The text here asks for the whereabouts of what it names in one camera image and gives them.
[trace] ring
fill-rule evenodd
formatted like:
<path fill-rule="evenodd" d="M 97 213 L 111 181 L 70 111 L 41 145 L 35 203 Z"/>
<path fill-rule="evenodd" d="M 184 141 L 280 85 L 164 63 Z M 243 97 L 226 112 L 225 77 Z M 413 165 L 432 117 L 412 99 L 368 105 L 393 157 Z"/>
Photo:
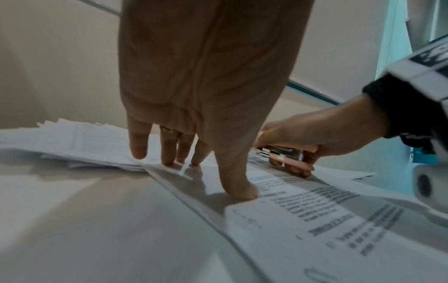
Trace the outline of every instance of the ring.
<path fill-rule="evenodd" d="M 175 130 L 168 129 L 164 126 L 159 126 L 159 128 L 160 128 L 160 132 L 163 132 L 163 133 L 172 134 L 175 132 Z"/>

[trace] white table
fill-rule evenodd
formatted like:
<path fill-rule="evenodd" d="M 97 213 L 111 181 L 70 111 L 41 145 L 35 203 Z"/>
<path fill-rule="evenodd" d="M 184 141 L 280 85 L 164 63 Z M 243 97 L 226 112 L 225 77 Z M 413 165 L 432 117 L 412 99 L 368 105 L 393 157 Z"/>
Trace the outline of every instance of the white table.
<path fill-rule="evenodd" d="M 0 282 L 265 282 L 146 173 L 0 150 Z"/>

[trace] gold ring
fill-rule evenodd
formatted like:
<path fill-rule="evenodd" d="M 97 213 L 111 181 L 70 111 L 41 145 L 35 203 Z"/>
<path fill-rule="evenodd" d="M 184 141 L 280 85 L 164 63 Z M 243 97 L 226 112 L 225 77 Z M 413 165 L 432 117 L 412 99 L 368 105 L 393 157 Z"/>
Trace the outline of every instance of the gold ring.
<path fill-rule="evenodd" d="M 175 132 L 175 130 L 168 129 L 164 126 L 159 126 L 159 128 L 160 128 L 160 132 L 163 132 L 163 133 L 172 134 Z"/>

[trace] black sleeve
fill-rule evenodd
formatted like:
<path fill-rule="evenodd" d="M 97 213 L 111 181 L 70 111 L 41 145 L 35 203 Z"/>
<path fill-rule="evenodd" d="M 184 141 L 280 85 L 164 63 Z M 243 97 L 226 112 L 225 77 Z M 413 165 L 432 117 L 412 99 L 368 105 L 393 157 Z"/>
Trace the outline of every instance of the black sleeve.
<path fill-rule="evenodd" d="M 391 74 L 368 84 L 363 93 L 387 114 L 390 132 L 386 138 L 401 136 L 402 141 L 412 147 L 429 149 L 430 138 L 442 128 L 446 135 L 448 120 L 442 106 L 419 91 L 409 83 L 401 81 Z M 437 137 L 447 140 L 448 137 Z"/>

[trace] hand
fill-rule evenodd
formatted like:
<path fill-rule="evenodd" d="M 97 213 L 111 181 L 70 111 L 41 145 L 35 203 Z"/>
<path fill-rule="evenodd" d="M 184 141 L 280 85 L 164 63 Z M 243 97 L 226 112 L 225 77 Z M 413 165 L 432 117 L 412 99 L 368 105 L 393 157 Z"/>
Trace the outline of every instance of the hand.
<path fill-rule="evenodd" d="M 345 104 L 267 123 L 255 147 L 277 145 L 302 150 L 303 162 L 314 164 L 320 157 L 343 155 L 385 136 L 387 115 L 368 97 L 361 95 Z M 274 166 L 282 162 L 270 159 Z M 304 166 L 285 165 L 302 178 L 311 176 Z"/>
<path fill-rule="evenodd" d="M 127 0 L 119 30 L 121 99 L 131 152 L 162 126 L 161 160 L 215 152 L 223 188 L 257 197 L 247 154 L 286 85 L 312 0 Z"/>

